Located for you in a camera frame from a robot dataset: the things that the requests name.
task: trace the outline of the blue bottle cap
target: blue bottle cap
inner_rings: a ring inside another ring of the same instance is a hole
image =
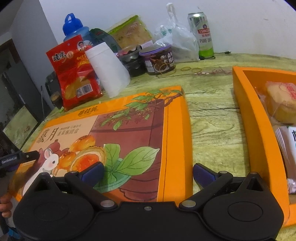
[[[65,36],[77,31],[78,29],[82,28],[83,24],[79,18],[75,18],[73,13],[70,13],[65,18],[65,24],[63,25],[63,31]]]

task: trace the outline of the screw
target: screw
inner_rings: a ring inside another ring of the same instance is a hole
[[[146,206],[146,207],[144,207],[144,209],[145,209],[146,211],[151,211],[151,210],[152,210],[152,207],[150,207],[150,206]]]
[[[182,202],[182,205],[184,207],[195,207],[196,206],[196,202],[193,200],[185,200]]]
[[[101,201],[101,206],[105,208],[113,207],[114,205],[115,205],[115,202],[113,202],[112,200]]]

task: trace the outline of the purple lid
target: purple lid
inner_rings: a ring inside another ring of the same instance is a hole
[[[140,50],[139,55],[140,56],[147,56],[147,55],[155,54],[155,53],[158,53],[160,51],[166,50],[166,49],[168,49],[170,47],[171,47],[171,45],[167,45],[165,47],[161,47],[159,45],[158,46],[154,46],[154,45],[149,46],[147,48],[144,48],[144,49]]]

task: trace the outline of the white plastic bag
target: white plastic bag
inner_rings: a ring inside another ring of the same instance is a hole
[[[185,26],[179,23],[174,5],[168,3],[166,6],[170,19],[168,23],[160,25],[155,30],[155,39],[172,45],[173,57],[176,63],[198,61],[199,49],[196,37]]]

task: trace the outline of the blue water bottle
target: blue water bottle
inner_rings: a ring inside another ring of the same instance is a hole
[[[81,35],[83,41],[90,41],[87,45],[96,45],[96,40],[89,32],[89,27],[83,26],[79,18],[75,18],[73,13],[70,13],[65,18],[65,24],[63,25],[63,31],[65,34],[64,42],[77,36]]]

